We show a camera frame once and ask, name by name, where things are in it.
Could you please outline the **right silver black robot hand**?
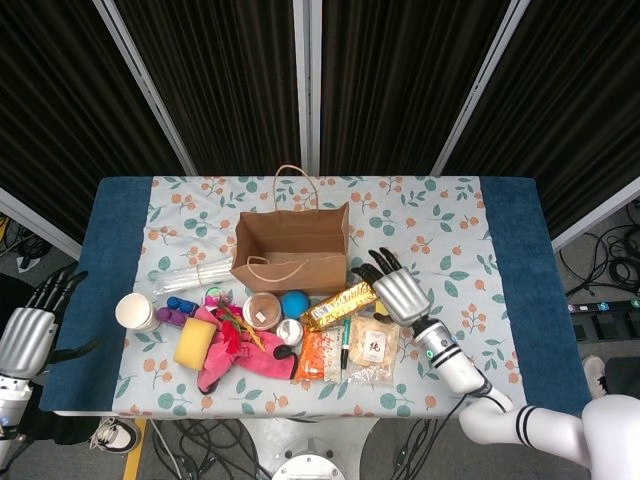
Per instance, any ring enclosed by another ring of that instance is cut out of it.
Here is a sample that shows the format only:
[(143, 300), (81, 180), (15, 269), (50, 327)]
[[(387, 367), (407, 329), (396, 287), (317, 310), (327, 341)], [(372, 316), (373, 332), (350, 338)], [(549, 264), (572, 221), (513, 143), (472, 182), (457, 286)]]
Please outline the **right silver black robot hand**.
[(366, 282), (399, 326), (422, 328), (433, 323), (431, 301), (411, 273), (387, 248), (369, 250), (375, 265), (362, 263), (351, 272)]

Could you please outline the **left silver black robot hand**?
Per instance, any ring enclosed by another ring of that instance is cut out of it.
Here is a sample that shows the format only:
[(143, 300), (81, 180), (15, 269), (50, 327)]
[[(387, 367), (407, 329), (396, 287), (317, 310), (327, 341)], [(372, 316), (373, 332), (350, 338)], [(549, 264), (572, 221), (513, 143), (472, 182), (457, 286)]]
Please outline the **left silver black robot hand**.
[(12, 312), (1, 337), (3, 376), (28, 380), (47, 365), (80, 358), (102, 343), (92, 338), (76, 347), (54, 348), (70, 298), (88, 276), (86, 271), (75, 274), (74, 269), (70, 265), (55, 271), (35, 288), (24, 306)]

